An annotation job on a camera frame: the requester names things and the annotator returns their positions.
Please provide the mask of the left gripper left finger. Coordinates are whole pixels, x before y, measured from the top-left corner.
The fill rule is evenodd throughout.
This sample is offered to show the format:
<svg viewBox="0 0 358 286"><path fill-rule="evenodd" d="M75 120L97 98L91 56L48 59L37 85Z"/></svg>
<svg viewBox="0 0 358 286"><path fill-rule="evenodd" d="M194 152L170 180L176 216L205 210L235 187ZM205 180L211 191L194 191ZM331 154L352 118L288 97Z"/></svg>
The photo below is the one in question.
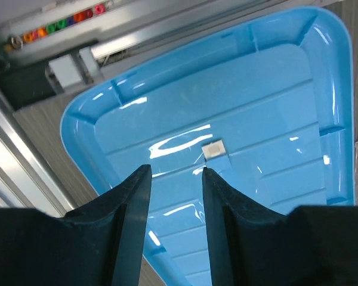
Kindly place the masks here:
<svg viewBox="0 0 358 286"><path fill-rule="evenodd" d="M0 208L0 285L137 285L152 170L61 218Z"/></svg>

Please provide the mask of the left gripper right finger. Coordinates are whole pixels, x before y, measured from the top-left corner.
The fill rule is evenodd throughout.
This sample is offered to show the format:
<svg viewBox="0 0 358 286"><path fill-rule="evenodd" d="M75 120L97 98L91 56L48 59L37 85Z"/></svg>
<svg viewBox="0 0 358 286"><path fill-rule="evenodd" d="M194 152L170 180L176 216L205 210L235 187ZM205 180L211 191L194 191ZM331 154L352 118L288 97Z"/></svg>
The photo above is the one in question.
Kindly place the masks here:
<svg viewBox="0 0 358 286"><path fill-rule="evenodd" d="M209 168L202 190L214 285L358 285L358 206L282 215Z"/></svg>

